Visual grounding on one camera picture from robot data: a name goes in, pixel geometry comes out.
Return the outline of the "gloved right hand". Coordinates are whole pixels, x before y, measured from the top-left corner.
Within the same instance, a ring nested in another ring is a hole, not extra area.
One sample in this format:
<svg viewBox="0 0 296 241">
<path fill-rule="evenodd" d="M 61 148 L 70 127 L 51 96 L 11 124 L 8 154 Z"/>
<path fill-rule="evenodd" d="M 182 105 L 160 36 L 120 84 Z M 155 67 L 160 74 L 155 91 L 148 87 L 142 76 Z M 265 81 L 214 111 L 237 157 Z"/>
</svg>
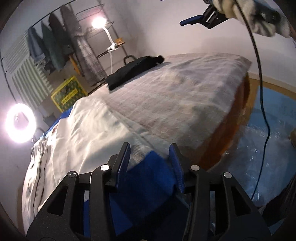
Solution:
<svg viewBox="0 0 296 241">
<path fill-rule="evenodd" d="M 205 1 L 228 19 L 236 19 L 241 23 L 248 22 L 251 31 L 266 37 L 279 34 L 285 38 L 291 36 L 290 23 L 287 17 L 277 9 L 273 9 L 266 1 Z"/>
</svg>

